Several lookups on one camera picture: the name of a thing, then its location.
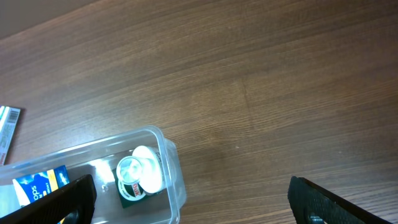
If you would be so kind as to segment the green square small box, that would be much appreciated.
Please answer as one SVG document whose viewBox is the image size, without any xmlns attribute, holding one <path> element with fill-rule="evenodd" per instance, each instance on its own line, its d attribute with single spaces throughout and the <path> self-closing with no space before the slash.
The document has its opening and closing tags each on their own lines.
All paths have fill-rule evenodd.
<svg viewBox="0 0 398 224">
<path fill-rule="evenodd" d="M 156 195 L 162 194 L 162 191 L 155 194 L 150 194 L 144 191 L 144 189 L 139 184 L 126 185 L 118 179 L 116 169 L 113 169 L 112 173 L 115 179 L 116 190 L 118 191 L 122 208 L 131 207 L 135 204 L 152 199 Z"/>
</svg>

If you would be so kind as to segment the white blue Panadol box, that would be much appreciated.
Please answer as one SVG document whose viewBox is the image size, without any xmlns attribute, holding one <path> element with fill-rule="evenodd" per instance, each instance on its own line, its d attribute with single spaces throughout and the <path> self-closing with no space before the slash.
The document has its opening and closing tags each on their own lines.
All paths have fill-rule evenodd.
<svg viewBox="0 0 398 224">
<path fill-rule="evenodd" d="M 21 109 L 1 105 L 1 166 L 5 164 Z"/>
</svg>

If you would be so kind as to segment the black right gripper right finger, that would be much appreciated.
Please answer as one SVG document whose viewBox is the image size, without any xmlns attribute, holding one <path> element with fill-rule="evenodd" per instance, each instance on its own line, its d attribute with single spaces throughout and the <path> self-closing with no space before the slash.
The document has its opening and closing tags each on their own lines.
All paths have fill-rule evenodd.
<svg viewBox="0 0 398 224">
<path fill-rule="evenodd" d="M 287 197 L 295 221 L 299 224 L 389 224 L 303 177 L 291 178 Z"/>
</svg>

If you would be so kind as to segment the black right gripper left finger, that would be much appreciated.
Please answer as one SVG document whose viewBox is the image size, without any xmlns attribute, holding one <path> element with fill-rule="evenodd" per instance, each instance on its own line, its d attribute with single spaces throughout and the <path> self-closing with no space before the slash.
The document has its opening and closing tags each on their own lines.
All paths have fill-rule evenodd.
<svg viewBox="0 0 398 224">
<path fill-rule="evenodd" d="M 1 218 L 1 223 L 91 223 L 95 211 L 96 188 L 90 174 L 70 182 Z"/>
</svg>

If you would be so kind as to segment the white bottle clear cap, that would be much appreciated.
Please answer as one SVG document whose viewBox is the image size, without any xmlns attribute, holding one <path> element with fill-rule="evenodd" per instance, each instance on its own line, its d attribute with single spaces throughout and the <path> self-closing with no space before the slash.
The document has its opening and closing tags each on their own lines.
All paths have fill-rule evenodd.
<svg viewBox="0 0 398 224">
<path fill-rule="evenodd" d="M 116 175 L 125 185 L 139 184 L 149 194 L 166 188 L 160 152 L 157 148 L 137 146 L 116 166 Z"/>
</svg>

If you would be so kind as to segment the clear plastic container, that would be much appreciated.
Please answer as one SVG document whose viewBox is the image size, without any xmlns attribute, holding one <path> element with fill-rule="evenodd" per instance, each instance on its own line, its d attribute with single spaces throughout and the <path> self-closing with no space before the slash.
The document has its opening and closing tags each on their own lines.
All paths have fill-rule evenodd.
<svg viewBox="0 0 398 224">
<path fill-rule="evenodd" d="M 112 173 L 137 146 L 160 152 L 166 188 L 152 199 L 122 208 Z M 187 194 L 175 144 L 155 126 L 69 147 L 1 167 L 1 216 L 21 208 L 12 180 L 66 166 L 70 181 L 90 174 L 97 192 L 93 223 L 178 223 Z"/>
</svg>

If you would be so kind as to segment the blue yellow VapoDrops box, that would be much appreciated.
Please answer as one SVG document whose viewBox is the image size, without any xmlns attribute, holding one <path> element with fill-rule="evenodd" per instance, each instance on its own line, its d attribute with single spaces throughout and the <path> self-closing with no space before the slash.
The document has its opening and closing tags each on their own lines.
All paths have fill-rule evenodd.
<svg viewBox="0 0 398 224">
<path fill-rule="evenodd" d="M 70 183 L 66 166 L 28 174 L 12 180 L 21 207 L 56 191 Z"/>
</svg>

